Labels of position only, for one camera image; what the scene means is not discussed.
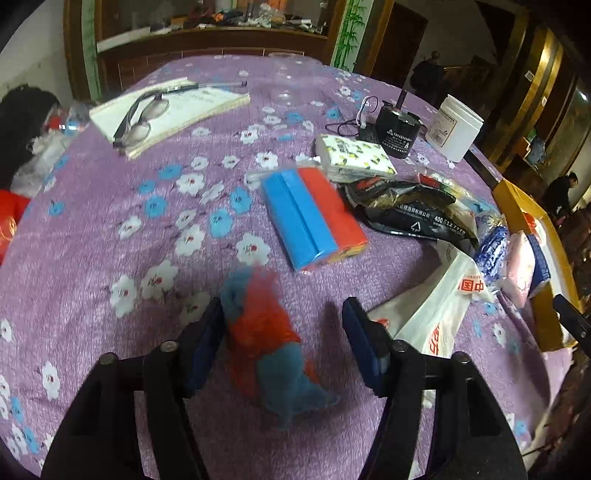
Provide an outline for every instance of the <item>floral tablecloth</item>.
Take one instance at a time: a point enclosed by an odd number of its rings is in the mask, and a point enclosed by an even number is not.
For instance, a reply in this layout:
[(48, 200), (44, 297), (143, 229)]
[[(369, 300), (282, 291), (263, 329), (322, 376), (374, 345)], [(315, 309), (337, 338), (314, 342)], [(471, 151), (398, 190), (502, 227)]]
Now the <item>floral tablecloth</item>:
[[(231, 271), (257, 262), (278, 273), (281, 303), (304, 352), (340, 401), (281, 430), (270, 413), (232, 387), (222, 347), (204, 390), (187, 402), (210, 475), (359, 475), (384, 401), (363, 385), (340, 325), (342, 302), (357, 296), (371, 309), (425, 280), (438, 260), (429, 241), (366, 229), (370, 244), (361, 256), (310, 275), (291, 269), (258, 185), (245, 174), (296, 166), (313, 155), (325, 124), (353, 118), (368, 94), (395, 101), (399, 89), (303, 61), (297, 73), (302, 104), (286, 109), (270, 97), (275, 73), (272, 60), (249, 56), (166, 65), (137, 87), (184, 76), (246, 78), (251, 103), (194, 125), (135, 161), (119, 156), (90, 126), (31, 202), (0, 268), (0, 437), (29, 470), (40, 473), (64, 413), (100, 354), (142, 355), (175, 338), (199, 318)], [(435, 113), (413, 95), (406, 106), (426, 123)], [(465, 161), (448, 162), (423, 137), (408, 158), (393, 162), (402, 177), (428, 165), (492, 202)], [(527, 447), (570, 354), (540, 354), (520, 312), (503, 298), (470, 306), (456, 349), (472, 356), (517, 442)], [(432, 415), (427, 408), (425, 425)], [(140, 415), (144, 465), (154, 473), (146, 431)], [(425, 427), (414, 476), (426, 465), (429, 438)]]

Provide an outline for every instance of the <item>pink package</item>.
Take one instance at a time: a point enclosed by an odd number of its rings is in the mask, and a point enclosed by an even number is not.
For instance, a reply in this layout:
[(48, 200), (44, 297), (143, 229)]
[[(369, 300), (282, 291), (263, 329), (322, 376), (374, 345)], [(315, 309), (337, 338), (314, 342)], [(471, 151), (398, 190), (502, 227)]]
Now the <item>pink package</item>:
[(535, 256), (525, 233), (511, 235), (506, 256), (506, 278), (501, 290), (517, 308), (525, 307), (534, 275)]

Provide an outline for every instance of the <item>red plastic bag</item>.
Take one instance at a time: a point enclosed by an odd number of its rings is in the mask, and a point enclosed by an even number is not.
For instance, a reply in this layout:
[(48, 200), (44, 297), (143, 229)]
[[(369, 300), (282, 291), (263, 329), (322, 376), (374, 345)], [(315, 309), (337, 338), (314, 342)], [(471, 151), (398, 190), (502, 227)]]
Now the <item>red plastic bag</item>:
[(0, 190), (0, 265), (28, 204), (28, 198)]

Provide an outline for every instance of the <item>black bag on chair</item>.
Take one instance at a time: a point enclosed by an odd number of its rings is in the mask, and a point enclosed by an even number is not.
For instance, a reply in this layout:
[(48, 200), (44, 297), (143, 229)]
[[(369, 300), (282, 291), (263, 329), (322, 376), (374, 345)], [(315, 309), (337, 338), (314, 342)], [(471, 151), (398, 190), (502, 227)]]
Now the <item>black bag on chair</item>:
[(21, 85), (0, 102), (0, 189), (10, 190), (17, 170), (32, 159), (28, 146), (41, 135), (47, 115), (59, 100), (50, 92)]

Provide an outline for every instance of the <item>white plastic bag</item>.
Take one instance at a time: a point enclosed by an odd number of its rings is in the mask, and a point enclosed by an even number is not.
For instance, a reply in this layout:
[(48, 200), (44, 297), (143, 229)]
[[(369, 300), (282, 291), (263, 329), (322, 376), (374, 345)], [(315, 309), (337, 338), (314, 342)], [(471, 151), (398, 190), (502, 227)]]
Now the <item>white plastic bag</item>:
[(438, 240), (441, 260), (422, 284), (369, 312), (394, 339), (410, 343), (421, 353), (450, 358), (456, 333), (473, 296), (494, 301), (470, 256)]

